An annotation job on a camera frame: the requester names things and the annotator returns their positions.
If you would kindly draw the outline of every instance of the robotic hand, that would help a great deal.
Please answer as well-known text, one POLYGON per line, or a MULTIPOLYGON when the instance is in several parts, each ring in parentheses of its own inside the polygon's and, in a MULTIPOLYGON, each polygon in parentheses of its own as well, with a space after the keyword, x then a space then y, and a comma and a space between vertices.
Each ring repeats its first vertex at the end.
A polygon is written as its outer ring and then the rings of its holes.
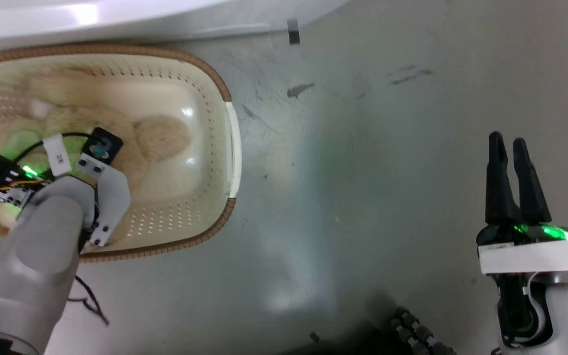
POLYGON ((0 355, 45 351, 76 277, 79 252, 89 240, 103 246, 131 203, 126 177, 109 166, 122 141, 101 128, 92 135, 77 169, 96 180, 95 188, 67 174, 53 176, 54 164, 69 166, 69 159, 52 154, 51 139, 43 141, 52 167, 44 175, 0 156, 0 202, 21 208, 0 242, 0 355))
POLYGON ((476 242, 482 274, 497 284, 500 348, 493 354, 568 354, 568 228, 552 221, 523 139, 514 141, 520 207, 503 137, 490 135, 485 222, 476 242))

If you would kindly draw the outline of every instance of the brown woven rim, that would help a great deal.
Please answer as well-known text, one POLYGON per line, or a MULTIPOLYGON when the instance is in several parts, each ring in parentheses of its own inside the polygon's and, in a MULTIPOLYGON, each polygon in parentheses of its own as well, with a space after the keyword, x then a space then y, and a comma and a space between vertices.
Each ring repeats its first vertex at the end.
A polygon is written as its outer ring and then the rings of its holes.
MULTIPOLYGON (((0 52, 0 62, 14 61, 16 59, 44 57, 44 56, 61 56, 64 54, 131 54, 135 56, 152 56, 160 58, 176 59, 178 61, 187 62, 195 67, 203 70, 218 88, 223 101, 229 103, 232 100, 232 95, 229 93, 227 85, 223 78, 212 68, 192 54, 185 52, 178 52, 176 50, 141 47, 137 45, 120 45, 109 43, 86 43, 86 44, 72 44, 72 45, 54 45, 48 47, 36 47, 27 49, 13 49, 0 52)), ((229 217, 234 211, 236 204, 235 198, 228 198, 227 204, 223 209, 223 213, 219 216, 212 227, 208 228, 205 232, 198 234, 194 237, 185 240, 172 241, 169 243, 152 245, 150 247, 141 247, 116 251, 95 251, 82 254, 80 256, 81 263, 97 263, 102 261, 117 261, 128 260, 133 258, 140 258, 143 256, 152 256, 181 250, 189 247, 195 247, 203 243, 209 238, 212 238, 219 232, 229 220, 229 217)))

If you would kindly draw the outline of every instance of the teddy bear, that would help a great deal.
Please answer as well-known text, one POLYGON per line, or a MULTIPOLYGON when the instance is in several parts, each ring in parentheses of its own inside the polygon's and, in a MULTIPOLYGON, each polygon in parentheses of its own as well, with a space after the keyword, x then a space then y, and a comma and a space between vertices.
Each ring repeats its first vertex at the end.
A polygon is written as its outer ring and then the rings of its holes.
MULTIPOLYGON (((38 72, 29 78, 24 92, 14 99, 23 104, 10 107, 14 112, 0 119, 0 154, 9 159, 41 139, 65 132, 91 133, 101 127, 124 141, 111 166, 126 176, 132 194, 153 164, 181 154, 191 143, 189 128, 180 119, 152 117, 131 123, 127 112, 103 106, 97 79, 84 68, 38 72)), ((72 167, 85 141, 83 137, 64 139, 72 167)), ((20 164, 37 172, 50 169, 43 148, 34 150, 20 164)), ((80 173, 73 169, 72 175, 80 173)), ((0 204, 0 231, 14 225, 15 213, 18 210, 0 204)), ((127 231, 122 221, 107 244, 121 240, 127 231)))

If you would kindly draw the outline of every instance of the white tape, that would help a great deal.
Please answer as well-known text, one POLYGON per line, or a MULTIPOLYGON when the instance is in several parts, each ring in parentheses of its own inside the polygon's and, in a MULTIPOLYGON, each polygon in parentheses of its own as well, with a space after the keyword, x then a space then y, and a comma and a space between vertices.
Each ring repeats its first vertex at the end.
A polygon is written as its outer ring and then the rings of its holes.
POLYGON ((43 147, 47 151, 49 166, 54 177, 67 174, 71 171, 70 158, 67 156, 63 136, 55 135, 43 140, 43 147))

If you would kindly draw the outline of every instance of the basket handle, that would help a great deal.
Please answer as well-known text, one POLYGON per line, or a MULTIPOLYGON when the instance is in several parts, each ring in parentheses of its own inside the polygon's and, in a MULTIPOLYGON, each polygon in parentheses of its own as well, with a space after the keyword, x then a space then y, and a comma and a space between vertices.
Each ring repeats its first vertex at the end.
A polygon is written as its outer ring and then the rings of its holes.
POLYGON ((241 128, 234 104, 231 102, 225 104, 229 114, 232 136, 232 184, 229 198, 235 198, 241 186, 241 175, 243 174, 243 146, 241 145, 241 128))

